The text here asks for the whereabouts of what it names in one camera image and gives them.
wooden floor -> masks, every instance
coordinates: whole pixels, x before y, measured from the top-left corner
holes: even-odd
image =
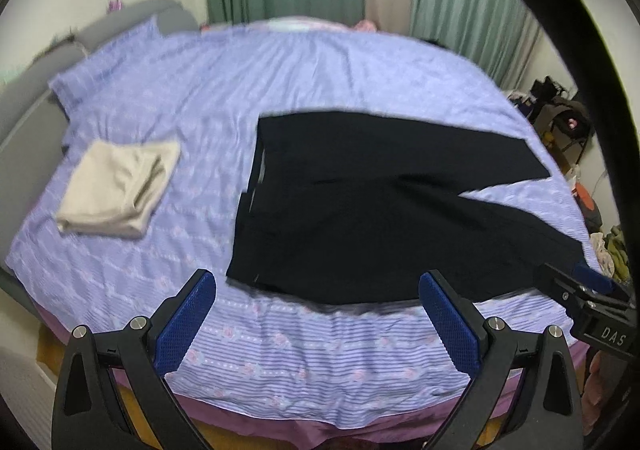
[[[44,325],[40,327],[40,336],[38,339],[37,360],[45,364],[49,369],[58,376],[62,358],[64,356],[65,346],[56,338],[56,336]],[[584,381],[584,366],[577,369],[578,383]],[[126,387],[120,386],[120,394],[124,400],[125,407],[129,412],[133,425],[138,432],[140,439],[155,448],[160,449],[158,440],[154,436],[151,427],[146,422],[145,416],[138,405],[138,401],[133,393]],[[478,444],[484,446],[494,440],[495,435],[500,429],[500,425],[504,420],[504,416],[489,420],[487,426],[478,439]],[[284,441],[277,441],[264,437],[242,436],[229,430],[218,428],[212,425],[194,420],[197,429],[200,430],[205,439],[216,450],[295,450],[295,446]]]

black pants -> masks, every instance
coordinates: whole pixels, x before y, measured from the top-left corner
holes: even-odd
[[[258,182],[260,161],[263,176]],[[582,246],[533,215],[463,191],[549,175],[526,143],[350,112],[261,118],[227,275],[319,303],[417,297],[438,269],[482,301],[532,286]]]

pile of clothes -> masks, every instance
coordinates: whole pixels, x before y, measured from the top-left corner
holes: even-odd
[[[604,233],[592,233],[591,245],[598,257],[602,273],[620,284],[629,285],[629,258],[620,226],[613,226],[606,236]]]

gray headboard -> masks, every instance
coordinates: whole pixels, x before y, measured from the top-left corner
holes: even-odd
[[[47,82],[153,14],[158,15],[162,35],[198,30],[193,15],[175,0],[132,4],[76,32],[72,42],[39,57],[0,94],[0,287],[31,311],[31,300],[4,259],[63,156],[67,119]]]

blue gripper pad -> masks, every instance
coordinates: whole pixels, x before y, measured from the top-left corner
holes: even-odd
[[[454,366],[473,379],[480,370],[481,362],[480,343],[476,335],[431,273],[420,277],[418,293],[420,303],[436,328]]]
[[[215,299],[216,280],[209,271],[204,271],[158,335],[154,366],[159,376],[178,370]]]
[[[573,277],[597,293],[608,295],[613,291],[613,280],[584,264],[576,264],[574,266]]]

